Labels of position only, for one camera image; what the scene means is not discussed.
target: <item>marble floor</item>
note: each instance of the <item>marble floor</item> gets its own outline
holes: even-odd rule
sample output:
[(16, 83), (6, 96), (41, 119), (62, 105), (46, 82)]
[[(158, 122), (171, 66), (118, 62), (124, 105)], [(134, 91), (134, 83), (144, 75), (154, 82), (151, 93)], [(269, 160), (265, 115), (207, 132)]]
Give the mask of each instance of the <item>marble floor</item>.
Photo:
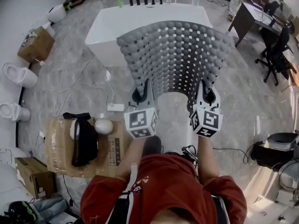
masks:
[[(219, 0), (224, 7), (207, 0), (199, 4), (207, 12), (214, 29), (226, 32), (228, 7), (225, 0)], [(191, 0), (177, 0), (177, 3), (191, 3)], [(31, 110), (31, 119), (19, 125), (19, 147), (26, 153), (46, 162), (45, 146), (38, 138), (44, 132), (47, 119), (59, 116), (57, 103), (65, 99), (66, 90), (78, 77), (83, 66), (93, 55), (85, 45), (85, 38), (95, 17), (101, 9), (116, 6), (116, 0), (86, 0), (83, 5), (71, 10), (65, 19), (56, 23), (55, 43), (45, 65), (33, 65), (32, 70), (39, 79), (32, 89), (25, 89), (23, 106)], [(238, 148), (246, 151), (257, 140), (265, 141), (275, 132), (291, 132), (293, 127), (290, 91), (280, 92), (288, 82), (278, 74), (279, 86), (275, 87), (270, 76), (263, 82), (267, 70), (254, 60), (263, 50), (263, 44), (250, 34), (232, 53), (215, 83), (221, 97), (221, 112), (224, 116), (221, 131), (213, 138), (216, 148)], [(112, 98), (109, 79), (115, 92), (114, 102), (123, 103), (133, 86), (127, 68), (103, 70), (94, 57), (85, 67), (78, 81), (102, 87)], [(90, 112), (96, 118), (122, 119), (122, 113), (108, 112), (105, 106), (106, 94), (86, 84), (75, 84), (68, 93), (61, 112)], [(189, 118), (187, 99), (180, 93), (167, 93), (159, 97), (160, 117), (157, 135), (161, 137), (165, 151), (180, 152), (186, 143), (196, 144), (196, 137), (188, 132)], [(231, 175), (237, 184), (245, 189), (258, 169), (255, 162), (243, 164), (243, 154), (230, 150), (215, 150), (222, 175)], [(64, 181), (57, 175), (58, 191), (69, 200)], [(65, 177), (66, 185), (75, 201), (74, 212), (78, 213), (80, 198), (90, 179)]]

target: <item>floor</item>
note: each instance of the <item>floor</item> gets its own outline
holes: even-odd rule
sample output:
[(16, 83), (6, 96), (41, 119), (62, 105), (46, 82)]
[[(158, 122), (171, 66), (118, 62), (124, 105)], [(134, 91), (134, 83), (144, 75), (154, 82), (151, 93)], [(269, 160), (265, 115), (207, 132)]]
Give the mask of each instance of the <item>floor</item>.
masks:
[[(225, 6), (207, 0), (200, 0), (199, 3), (205, 8), (214, 29), (226, 32), (230, 25), (227, 20), (228, 3), (225, 0), (219, 1)], [(177, 0), (177, 3), (191, 3), (191, 0)], [(33, 72), (39, 76), (38, 83), (34, 88), (26, 89), (23, 96), (23, 106), (31, 110), (31, 119), (19, 125), (19, 147), (26, 153), (31, 152), (33, 156), (46, 162), (45, 145), (38, 134), (45, 131), (47, 119), (60, 115), (57, 103), (63, 103), (66, 92), (58, 93), (66, 90), (76, 80), (92, 56), (85, 45), (85, 38), (96, 15), (101, 9), (116, 5), (116, 0), (86, 0), (53, 26), (56, 32), (54, 47), (43, 67), (33, 65)], [(222, 69), (215, 83), (224, 116), (221, 131), (212, 138), (216, 148), (246, 151), (255, 141), (265, 141), (271, 133), (292, 131), (290, 92), (280, 92), (288, 82), (278, 75), (278, 87), (274, 86), (272, 76), (265, 84), (263, 77), (267, 70), (261, 64), (254, 63), (263, 48), (263, 44), (252, 39), (249, 34), (234, 50), (228, 65)], [(103, 71), (94, 57), (78, 81), (103, 87), (108, 92), (110, 102), (112, 92), (107, 78), (116, 94), (114, 102), (125, 102), (133, 86), (130, 72), (126, 68), (109, 68), (108, 71)], [(61, 111), (90, 112), (96, 118), (122, 119), (122, 113), (107, 112), (105, 100), (103, 90), (86, 84), (75, 84)], [(165, 151), (180, 152), (181, 147), (190, 142), (197, 145), (196, 136), (187, 131), (189, 117), (186, 102), (186, 97), (180, 93), (167, 93), (158, 99), (160, 117), (157, 135), (162, 139)], [(215, 155), (221, 175), (231, 175), (245, 189), (258, 169), (257, 164), (253, 161), (243, 164), (243, 154), (237, 151), (215, 150)], [(73, 211), (78, 213), (80, 198), (90, 179), (66, 176), (65, 182), (75, 201)], [(61, 175), (57, 175), (57, 188), (69, 200)]]

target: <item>box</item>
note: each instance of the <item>box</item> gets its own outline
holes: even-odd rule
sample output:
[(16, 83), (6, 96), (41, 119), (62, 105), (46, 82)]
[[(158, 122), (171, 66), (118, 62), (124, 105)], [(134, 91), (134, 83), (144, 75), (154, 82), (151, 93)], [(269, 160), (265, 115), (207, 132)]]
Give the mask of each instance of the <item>box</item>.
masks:
[(112, 121), (113, 132), (99, 136), (98, 156), (83, 167), (74, 167), (71, 159), (74, 140), (70, 136), (72, 119), (50, 119), (46, 132), (46, 153), (48, 170), (72, 177), (114, 177), (117, 166), (124, 157), (130, 136), (123, 121)]
[(36, 29), (35, 33), (36, 36), (26, 37), (18, 51), (18, 56), (29, 63), (46, 60), (55, 41), (43, 27)]
[(53, 173), (35, 158), (15, 158), (20, 183), (35, 198), (50, 197), (54, 191)]

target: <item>black bag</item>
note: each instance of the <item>black bag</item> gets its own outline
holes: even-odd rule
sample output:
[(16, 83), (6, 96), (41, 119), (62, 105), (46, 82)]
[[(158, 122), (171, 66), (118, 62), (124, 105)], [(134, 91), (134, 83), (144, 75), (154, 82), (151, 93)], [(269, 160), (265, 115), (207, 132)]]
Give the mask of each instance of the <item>black bag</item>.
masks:
[[(89, 113), (71, 114), (64, 113), (64, 119), (77, 119), (74, 134), (74, 153), (71, 164), (75, 167), (85, 166), (89, 161), (98, 156), (98, 134), (88, 122), (91, 118)], [(77, 139), (77, 128), (80, 128)]]

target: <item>toilet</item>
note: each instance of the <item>toilet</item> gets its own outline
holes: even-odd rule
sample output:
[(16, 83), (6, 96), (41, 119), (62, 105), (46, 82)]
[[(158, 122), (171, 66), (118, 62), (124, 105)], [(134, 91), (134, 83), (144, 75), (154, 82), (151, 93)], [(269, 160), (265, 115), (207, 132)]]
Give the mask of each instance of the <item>toilet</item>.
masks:
[(32, 88), (37, 83), (37, 75), (26, 67), (17, 67), (7, 62), (3, 65), (2, 72), (7, 79), (25, 88)]
[(0, 115), (11, 121), (28, 121), (30, 119), (29, 109), (22, 108), (17, 103), (0, 103)]

